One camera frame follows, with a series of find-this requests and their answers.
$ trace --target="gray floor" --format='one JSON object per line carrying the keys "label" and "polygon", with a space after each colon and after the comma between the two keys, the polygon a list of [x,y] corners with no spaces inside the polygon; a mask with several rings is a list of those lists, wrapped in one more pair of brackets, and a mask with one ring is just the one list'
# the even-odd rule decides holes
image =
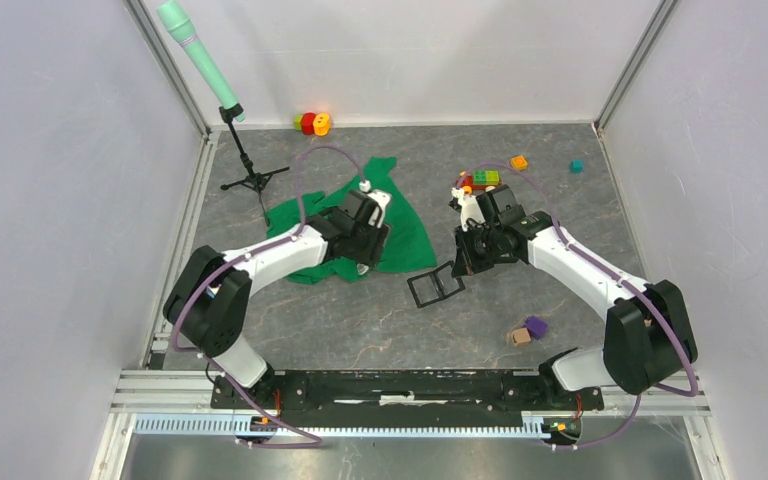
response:
{"label": "gray floor", "polygon": [[[438,262],[453,258],[457,214],[447,206],[458,173],[480,161],[524,154],[528,173],[543,185],[561,222],[590,249],[633,274],[641,267],[617,193],[589,125],[496,125],[335,128],[325,138],[292,130],[241,132],[257,167],[289,162],[317,142],[334,142],[359,159],[395,156],[391,176],[428,230]],[[584,161],[572,175],[568,164]],[[244,175],[228,133],[223,133],[210,174],[195,246],[240,248],[265,238],[256,195],[219,185]],[[355,175],[333,152],[314,154],[304,169],[306,192],[331,192]],[[292,176],[273,179],[267,208],[292,196]],[[539,196],[502,174],[526,210],[543,209]],[[252,298],[244,335],[275,368],[533,367],[570,347],[601,343],[603,321],[563,285],[524,264],[502,265],[467,278],[467,291],[418,310],[405,279],[411,274],[373,272],[348,284],[332,277],[304,286],[282,280]],[[514,347],[508,333],[528,315],[548,321],[540,341]],[[165,369],[198,369],[192,355],[170,352]]]}
{"label": "gray floor", "polygon": [[[584,438],[617,420],[587,418]],[[253,451],[228,437],[136,435],[123,479],[568,479],[701,478],[681,418],[638,419],[617,439],[552,453],[535,440],[328,439],[317,450]]]}

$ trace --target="toy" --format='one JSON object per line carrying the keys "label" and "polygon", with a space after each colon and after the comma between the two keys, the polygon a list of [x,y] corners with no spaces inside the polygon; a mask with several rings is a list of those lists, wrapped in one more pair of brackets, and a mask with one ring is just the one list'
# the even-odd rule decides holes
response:
{"label": "toy", "polygon": [[519,170],[520,172],[528,167],[528,161],[522,155],[517,155],[511,159],[511,166]]}
{"label": "toy", "polygon": [[331,129],[331,117],[327,113],[320,113],[313,119],[313,133],[318,137],[324,137]]}
{"label": "toy", "polygon": [[461,172],[458,178],[463,176],[466,178],[461,187],[468,189],[466,193],[472,193],[474,190],[484,191],[502,184],[498,170],[476,170],[469,175],[466,172]]}
{"label": "toy", "polygon": [[305,135],[323,137],[331,130],[331,116],[327,113],[300,113],[293,119],[293,127]]}
{"label": "toy", "polygon": [[582,170],[584,170],[584,162],[579,159],[570,162],[570,173],[581,173]]}
{"label": "toy", "polygon": [[531,334],[528,333],[526,328],[517,328],[511,332],[511,340],[514,341],[515,347],[525,345],[526,343],[531,343]]}
{"label": "toy", "polygon": [[528,330],[532,338],[540,340],[546,336],[546,332],[549,331],[549,324],[543,321],[540,317],[528,317],[525,319],[525,323],[522,325]]}

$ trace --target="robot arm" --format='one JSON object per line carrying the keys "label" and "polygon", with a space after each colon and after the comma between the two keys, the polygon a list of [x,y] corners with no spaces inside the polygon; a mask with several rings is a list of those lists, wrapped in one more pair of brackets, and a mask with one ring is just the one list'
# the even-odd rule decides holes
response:
{"label": "robot arm", "polygon": [[[605,320],[603,347],[565,352],[541,368],[556,390],[616,384],[636,395],[681,370],[678,355],[647,308],[606,272],[571,251],[549,215],[527,215],[506,185],[477,196],[454,189],[453,196],[452,205],[461,213],[461,226],[455,228],[458,251],[453,276],[521,260],[559,280]],[[569,243],[576,243],[560,228]],[[696,360],[696,344],[678,287],[666,280],[650,284],[581,244],[577,247],[642,291],[668,321],[690,361]]]}
{"label": "robot arm", "polygon": [[384,223],[389,203],[390,195],[380,190],[369,194],[353,190],[339,207],[308,217],[301,230],[297,225],[278,237],[224,253],[208,246],[196,249],[164,304],[164,317],[174,324],[205,278],[244,256],[200,293],[181,333],[242,386],[251,387],[268,367],[241,335],[249,297],[293,272],[335,258],[356,261],[359,271],[375,267],[390,233]]}

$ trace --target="red block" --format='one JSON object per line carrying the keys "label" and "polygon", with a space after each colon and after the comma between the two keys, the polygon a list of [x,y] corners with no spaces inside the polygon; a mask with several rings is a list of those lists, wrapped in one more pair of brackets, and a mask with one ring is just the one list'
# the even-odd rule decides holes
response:
{"label": "red block", "polygon": [[313,119],[316,118],[315,113],[305,113],[302,115],[302,133],[305,135],[313,135]]}

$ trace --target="yellow block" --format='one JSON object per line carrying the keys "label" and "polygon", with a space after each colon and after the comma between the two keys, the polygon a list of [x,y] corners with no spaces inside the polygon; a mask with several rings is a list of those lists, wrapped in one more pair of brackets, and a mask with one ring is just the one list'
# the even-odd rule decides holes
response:
{"label": "yellow block", "polygon": [[524,156],[517,155],[511,159],[511,166],[519,171],[523,171],[526,169],[526,167],[528,167],[528,162],[525,160]]}
{"label": "yellow block", "polygon": [[331,117],[327,113],[320,113],[313,119],[313,133],[324,137],[331,130]]}

